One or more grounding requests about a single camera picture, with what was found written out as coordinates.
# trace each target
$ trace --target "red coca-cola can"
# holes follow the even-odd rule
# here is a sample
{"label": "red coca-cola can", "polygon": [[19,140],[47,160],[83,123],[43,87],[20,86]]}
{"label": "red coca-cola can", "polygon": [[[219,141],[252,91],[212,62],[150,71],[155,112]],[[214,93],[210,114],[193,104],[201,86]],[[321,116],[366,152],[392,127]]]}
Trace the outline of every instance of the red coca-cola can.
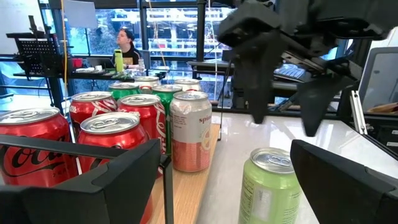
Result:
{"label": "red coca-cola can", "polygon": [[[0,134],[69,141],[68,121],[57,108],[32,108],[0,114]],[[23,147],[0,146],[6,184],[52,187],[78,175],[76,157]]]}
{"label": "red coca-cola can", "polygon": [[[81,133],[78,143],[92,146],[116,147],[120,149],[134,149],[148,140],[144,128],[140,125],[137,115],[131,113],[106,113],[86,119],[80,125]],[[83,173],[108,162],[107,159],[80,156],[80,166]],[[146,224],[152,215],[152,197],[140,224]]]}
{"label": "red coca-cola can", "polygon": [[166,114],[160,98],[149,94],[136,94],[120,99],[118,111],[136,114],[148,133],[149,139],[160,139],[162,154],[166,153]]}
{"label": "red coca-cola can", "polygon": [[117,108],[112,93],[107,91],[91,91],[74,95],[69,113],[75,136],[79,135],[80,124],[85,119],[99,114],[115,112]]}

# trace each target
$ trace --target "can lid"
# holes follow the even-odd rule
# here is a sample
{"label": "can lid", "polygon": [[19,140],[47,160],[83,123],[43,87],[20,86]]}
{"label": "can lid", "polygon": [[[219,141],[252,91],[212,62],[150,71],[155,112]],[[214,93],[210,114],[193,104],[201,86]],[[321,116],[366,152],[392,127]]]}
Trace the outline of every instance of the can lid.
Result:
{"label": "can lid", "polygon": [[111,96],[112,93],[107,91],[91,91],[91,92],[76,94],[72,97],[72,100],[80,102],[92,102],[96,100],[103,100]]}
{"label": "can lid", "polygon": [[159,81],[159,77],[134,77],[135,82],[153,82]]}
{"label": "can lid", "polygon": [[0,124],[18,125],[29,124],[49,119],[60,113],[58,108],[31,108],[15,110],[0,114]]}
{"label": "can lid", "polygon": [[192,78],[181,78],[178,80],[174,80],[175,84],[198,84],[199,80],[192,79]]}
{"label": "can lid", "polygon": [[150,94],[136,94],[125,96],[120,99],[120,102],[129,106],[149,106],[160,102],[160,98]]}
{"label": "can lid", "polygon": [[118,90],[133,90],[138,88],[139,85],[137,83],[112,83],[109,85],[109,88],[118,89]]}
{"label": "can lid", "polygon": [[90,117],[80,124],[80,128],[91,134],[113,134],[134,128],[139,117],[132,113],[113,112]]}
{"label": "can lid", "polygon": [[259,148],[250,153],[252,162],[261,169],[276,174],[294,173],[288,152],[276,148]]}
{"label": "can lid", "polygon": [[152,88],[154,91],[165,92],[165,93],[175,93],[182,90],[182,87],[178,85],[159,85]]}
{"label": "can lid", "polygon": [[173,97],[178,100],[193,100],[193,101],[208,99],[207,93],[200,91],[182,91],[179,93],[174,93]]}

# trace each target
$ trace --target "white table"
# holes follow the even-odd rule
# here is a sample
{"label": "white table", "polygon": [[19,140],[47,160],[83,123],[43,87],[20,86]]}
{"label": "white table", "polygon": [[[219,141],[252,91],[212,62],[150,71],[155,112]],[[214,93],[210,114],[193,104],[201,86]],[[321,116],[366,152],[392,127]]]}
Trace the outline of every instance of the white table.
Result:
{"label": "white table", "polygon": [[[213,122],[220,122],[219,113],[213,113]],[[250,115],[225,113],[221,130],[222,140],[216,147],[198,224],[238,222],[243,164],[258,147],[290,151],[292,140],[301,139],[398,178],[398,161],[341,121],[324,121],[317,136],[309,138],[299,118],[267,117],[264,124],[258,125],[251,122]],[[304,195],[296,224],[318,224]]]}

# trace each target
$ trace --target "laptop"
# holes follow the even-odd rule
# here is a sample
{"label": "laptop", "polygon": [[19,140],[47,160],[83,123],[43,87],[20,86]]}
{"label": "laptop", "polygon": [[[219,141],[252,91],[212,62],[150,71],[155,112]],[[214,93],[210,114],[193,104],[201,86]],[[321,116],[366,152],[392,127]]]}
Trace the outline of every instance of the laptop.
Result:
{"label": "laptop", "polygon": [[101,65],[103,69],[114,68],[114,64],[109,58],[100,58],[100,57],[89,57],[87,58],[88,63],[91,67],[96,67],[97,65]]}

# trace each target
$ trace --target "bottle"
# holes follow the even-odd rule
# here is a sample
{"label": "bottle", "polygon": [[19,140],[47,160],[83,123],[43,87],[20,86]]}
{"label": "bottle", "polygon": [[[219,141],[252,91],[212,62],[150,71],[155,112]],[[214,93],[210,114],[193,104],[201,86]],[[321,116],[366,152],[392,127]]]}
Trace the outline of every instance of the bottle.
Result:
{"label": "bottle", "polygon": [[138,59],[138,70],[140,72],[143,72],[145,70],[145,63],[144,63],[144,59],[142,59],[142,58]]}
{"label": "bottle", "polygon": [[116,67],[116,72],[123,72],[123,55],[122,50],[116,49],[114,51],[114,64]]}

